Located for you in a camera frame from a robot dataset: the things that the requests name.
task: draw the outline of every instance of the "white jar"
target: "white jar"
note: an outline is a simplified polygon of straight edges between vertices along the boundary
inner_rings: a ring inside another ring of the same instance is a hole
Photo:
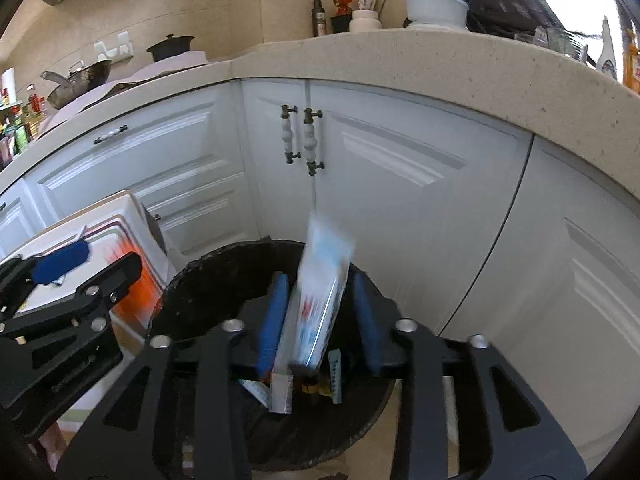
[[[379,28],[382,28],[382,23],[375,10],[354,10],[351,13],[349,32],[367,32]]]

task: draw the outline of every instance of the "drawer handle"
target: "drawer handle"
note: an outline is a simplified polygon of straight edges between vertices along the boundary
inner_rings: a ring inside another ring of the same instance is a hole
[[[122,132],[126,132],[128,129],[129,127],[126,124],[123,124],[121,127],[116,128],[115,130],[111,130],[110,132],[105,133],[103,136],[94,139],[94,144],[100,144],[105,140],[113,139],[113,137],[119,136]]]

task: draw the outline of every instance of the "white bowl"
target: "white bowl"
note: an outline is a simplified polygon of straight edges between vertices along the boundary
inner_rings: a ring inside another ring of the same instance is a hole
[[[406,0],[407,16],[414,23],[465,28],[468,10],[465,0]]]

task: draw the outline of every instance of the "cabinet handle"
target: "cabinet handle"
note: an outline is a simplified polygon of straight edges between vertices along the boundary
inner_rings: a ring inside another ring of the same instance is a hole
[[[297,114],[298,107],[289,105],[282,105],[282,114],[280,117],[282,118],[282,140],[284,141],[284,156],[287,158],[287,164],[293,164],[294,158],[302,158],[300,152],[297,152],[295,155],[293,153],[293,130],[291,129],[291,119],[289,115],[291,112]]]
[[[316,130],[314,128],[314,117],[322,117],[322,110],[314,112],[311,108],[305,108],[305,120],[303,122],[302,131],[305,136],[302,140],[302,146],[305,149],[306,166],[309,168],[309,175],[315,176],[316,170],[324,170],[324,162],[316,162]]]
[[[111,130],[110,132],[105,133],[101,137],[97,137],[94,139],[94,144],[100,144],[105,140],[113,139],[113,137],[119,136],[122,132],[126,132],[129,127],[126,124],[123,124],[121,127],[116,128],[115,130]]]

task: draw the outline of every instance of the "paper towel roll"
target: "paper towel roll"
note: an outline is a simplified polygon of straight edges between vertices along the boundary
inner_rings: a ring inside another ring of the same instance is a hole
[[[15,69],[11,67],[2,74],[2,88],[6,88],[9,92],[9,102],[15,103],[18,99],[15,96]]]

